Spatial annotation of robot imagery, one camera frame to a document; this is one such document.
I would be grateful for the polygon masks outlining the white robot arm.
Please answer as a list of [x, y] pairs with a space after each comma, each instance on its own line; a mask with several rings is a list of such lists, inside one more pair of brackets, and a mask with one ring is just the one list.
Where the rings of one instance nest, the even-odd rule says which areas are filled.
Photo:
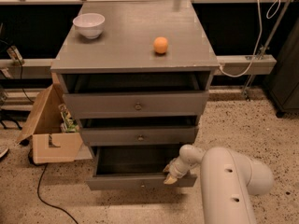
[[196, 166], [205, 224], [257, 224], [249, 197], [265, 195], [273, 188], [274, 176], [266, 164], [225, 147], [204, 151], [184, 145], [165, 166], [164, 183], [176, 183]]

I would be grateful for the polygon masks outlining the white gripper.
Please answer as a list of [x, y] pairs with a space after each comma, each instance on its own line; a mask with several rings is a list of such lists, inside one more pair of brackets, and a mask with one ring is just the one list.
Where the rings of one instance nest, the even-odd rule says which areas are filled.
[[184, 162], [181, 158], [174, 158], [163, 169], [164, 173], [168, 173], [166, 179], [164, 180], [164, 184], [175, 184], [178, 181], [178, 179], [185, 176], [190, 170], [191, 165], [189, 163]]

